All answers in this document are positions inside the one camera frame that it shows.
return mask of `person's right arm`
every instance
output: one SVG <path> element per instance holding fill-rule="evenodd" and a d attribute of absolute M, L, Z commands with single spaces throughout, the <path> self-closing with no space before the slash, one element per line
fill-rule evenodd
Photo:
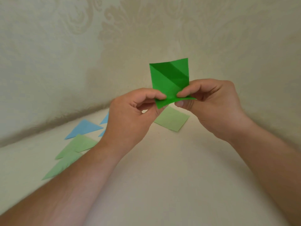
<path fill-rule="evenodd" d="M 200 79 L 178 93 L 197 100 L 175 105 L 191 111 L 216 137 L 233 146 L 292 225 L 301 225 L 301 153 L 255 124 L 230 81 Z"/>

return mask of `green paper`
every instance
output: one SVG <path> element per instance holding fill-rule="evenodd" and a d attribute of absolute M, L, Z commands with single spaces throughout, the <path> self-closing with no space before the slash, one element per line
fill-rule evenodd
<path fill-rule="evenodd" d="M 55 157 L 55 159 L 60 159 L 64 157 L 68 152 L 82 152 L 87 149 L 94 147 L 97 141 L 90 139 L 86 136 L 78 134 L 74 137 L 71 142 Z"/>
<path fill-rule="evenodd" d="M 189 117 L 189 115 L 168 106 L 154 122 L 167 129 L 178 132 Z"/>
<path fill-rule="evenodd" d="M 177 97 L 177 93 L 189 85 L 188 58 L 150 64 L 150 74 L 153 89 L 157 89 L 167 96 L 165 100 L 155 99 L 158 108 L 181 100 L 195 99 L 190 96 Z"/>
<path fill-rule="evenodd" d="M 82 156 L 81 153 L 68 152 L 64 158 L 62 158 L 46 175 L 42 180 L 52 178 L 60 174 L 63 170 L 69 167 L 72 163 L 78 160 Z"/>

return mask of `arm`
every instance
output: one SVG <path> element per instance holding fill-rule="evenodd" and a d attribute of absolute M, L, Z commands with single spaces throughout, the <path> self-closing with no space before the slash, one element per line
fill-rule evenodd
<path fill-rule="evenodd" d="M 0 225 L 82 225 L 120 159 L 146 135 L 163 109 L 154 89 L 138 89 L 113 100 L 100 142 L 65 171 L 0 216 Z"/>
<path fill-rule="evenodd" d="M 301 225 L 301 153 L 256 125 L 241 108 L 233 83 L 190 82 L 176 102 L 190 110 L 216 137 L 230 143 L 292 225 Z"/>

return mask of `forearm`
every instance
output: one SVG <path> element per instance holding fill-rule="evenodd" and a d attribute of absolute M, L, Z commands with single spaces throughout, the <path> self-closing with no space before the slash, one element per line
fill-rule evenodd
<path fill-rule="evenodd" d="M 301 225 L 301 154 L 256 124 L 229 141 L 293 225 Z"/>
<path fill-rule="evenodd" d="M 82 225 L 109 175 L 121 159 L 99 143 L 57 177 L 0 217 L 0 225 Z"/>

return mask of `person's left arm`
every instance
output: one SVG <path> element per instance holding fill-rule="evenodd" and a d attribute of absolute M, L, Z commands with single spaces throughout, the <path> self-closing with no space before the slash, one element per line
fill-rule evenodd
<path fill-rule="evenodd" d="M 82 225 L 104 183 L 163 109 L 154 89 L 138 89 L 114 99 L 106 132 L 98 144 L 61 174 L 0 216 L 0 225 Z"/>

